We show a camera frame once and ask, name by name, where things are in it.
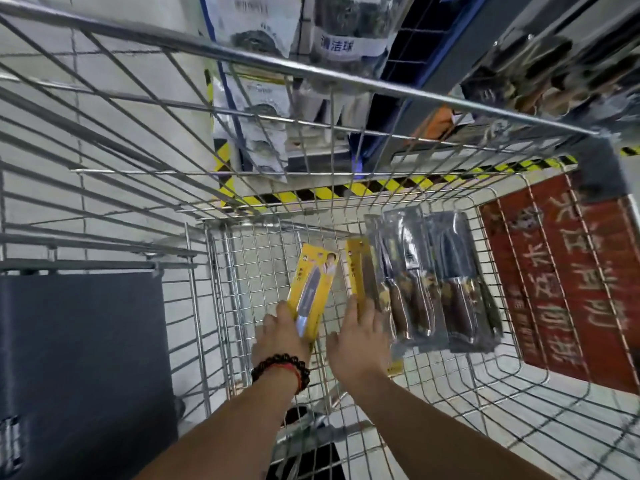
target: hand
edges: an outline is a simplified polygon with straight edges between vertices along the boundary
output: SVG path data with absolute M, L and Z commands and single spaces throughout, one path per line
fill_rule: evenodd
M 349 297 L 340 334 L 332 332 L 326 339 L 326 356 L 333 375 L 347 391 L 371 374 L 387 376 L 390 339 L 372 300 L 367 300 L 358 317 L 358 299 L 356 295 Z
M 286 301 L 276 307 L 276 316 L 265 315 L 262 325 L 255 328 L 256 343 L 251 350 L 251 363 L 256 367 L 275 354 L 289 354 L 303 360 L 308 368 L 309 344 L 298 336 L 296 322 Z

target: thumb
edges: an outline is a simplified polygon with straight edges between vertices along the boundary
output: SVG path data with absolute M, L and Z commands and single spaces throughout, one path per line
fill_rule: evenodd
M 338 350 L 338 332 L 332 331 L 326 338 L 326 356 L 331 357 Z

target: red sign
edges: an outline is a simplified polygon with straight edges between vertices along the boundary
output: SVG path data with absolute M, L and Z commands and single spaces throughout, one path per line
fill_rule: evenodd
M 480 206 L 525 363 L 638 394 L 640 252 L 626 198 L 577 204 L 578 174 Z

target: metal wire basket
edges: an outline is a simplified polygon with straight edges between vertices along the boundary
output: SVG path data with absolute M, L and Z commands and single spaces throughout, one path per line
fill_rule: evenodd
M 640 478 L 638 391 L 560 375 L 547 362 L 525 363 L 481 213 L 482 204 L 523 189 L 533 205 L 541 204 L 533 185 L 575 168 L 574 158 L 559 156 L 565 142 L 597 136 L 596 131 L 63 5 L 0 0 L 0 14 L 0 269 L 164 270 L 174 389 L 187 404 L 183 427 L 204 420 L 249 384 L 255 325 L 286 299 L 304 242 L 335 251 L 342 270 L 324 311 L 311 384 L 296 398 L 297 405 L 313 407 L 335 385 L 324 338 L 339 329 L 351 289 L 345 239 L 364 233 L 365 214 L 383 209 L 459 209 L 470 218 L 484 277 L 500 302 L 503 343 L 491 354 L 412 351 L 394 380 L 559 478 Z M 70 52 L 52 47 L 60 34 L 70 34 Z M 372 132 L 336 121 L 218 108 L 210 103 L 202 76 L 210 61 L 278 72 L 290 90 L 293 77 L 313 76 L 400 102 L 427 101 L 482 114 L 483 132 L 500 120 L 538 129 L 542 136 L 478 143 L 446 134 L 432 140 L 404 134 L 397 120 L 388 132 Z M 87 63 L 91 70 L 83 66 Z M 173 71 L 176 86 L 159 86 L 157 71 Z M 335 96 L 329 96 L 331 105 Z M 262 175 L 229 164 L 211 140 L 211 116 L 220 125 L 226 116 L 257 118 L 331 135 L 348 132 L 360 135 L 361 142 L 382 136 L 385 145 L 400 140 L 406 147 L 389 166 L 362 173 L 336 171 L 330 148 L 329 171 L 284 171 L 288 183 L 277 184 L 259 168 Z M 304 144 L 301 151 L 305 160 L 313 157 Z M 575 197 L 581 189 L 566 182 Z M 629 215 L 635 215 L 633 207 Z M 579 214 L 577 222 L 597 261 L 588 221 Z M 549 243 L 544 245 L 552 254 Z M 605 265 L 597 263 L 607 288 Z M 615 332 L 623 336 L 622 328 Z M 323 424 L 302 428 L 299 422 L 281 432 L 273 457 L 277 475 L 313 478 L 341 467 L 349 478 L 404 477 L 350 398 L 338 400 Z M 328 444 L 335 446 L 329 462 L 319 466 L 314 459 L 313 468 L 303 472 L 295 459 Z

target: yellow and black striped tape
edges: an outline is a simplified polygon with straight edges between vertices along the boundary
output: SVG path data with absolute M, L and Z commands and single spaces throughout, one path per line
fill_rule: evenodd
M 207 80 L 207 90 L 209 100 L 213 101 L 213 85 L 211 83 L 211 74 L 205 71 Z M 228 165 L 229 161 L 229 145 L 226 140 L 215 140 L 216 151 L 225 163 L 218 163 L 216 171 L 231 171 Z M 640 146 L 633 148 L 624 147 L 621 151 L 622 156 L 640 155 Z M 545 168 L 560 168 L 562 165 L 573 165 L 578 161 L 572 156 L 560 156 L 554 158 L 540 158 L 526 160 L 517 163 L 502 163 L 500 165 L 485 165 L 470 170 L 460 170 L 448 175 L 412 175 L 411 177 L 383 178 L 380 180 L 372 180 L 367 182 L 354 182 L 351 184 L 315 187 L 311 189 L 292 190 L 287 192 L 268 193 L 253 196 L 242 197 L 249 205 L 263 204 L 279 204 L 279 203 L 299 203 L 313 202 L 316 200 L 331 200 L 333 198 L 345 197 L 347 191 L 356 196 L 373 195 L 380 192 L 410 191 L 412 189 L 428 189 L 438 184 L 455 184 L 457 181 L 465 182 L 467 180 L 483 180 L 492 177 L 498 173 L 522 173 L 525 171 L 542 170 Z M 227 185 L 228 188 L 222 188 L 223 193 L 229 196 L 234 195 L 234 177 L 221 177 L 220 181 Z

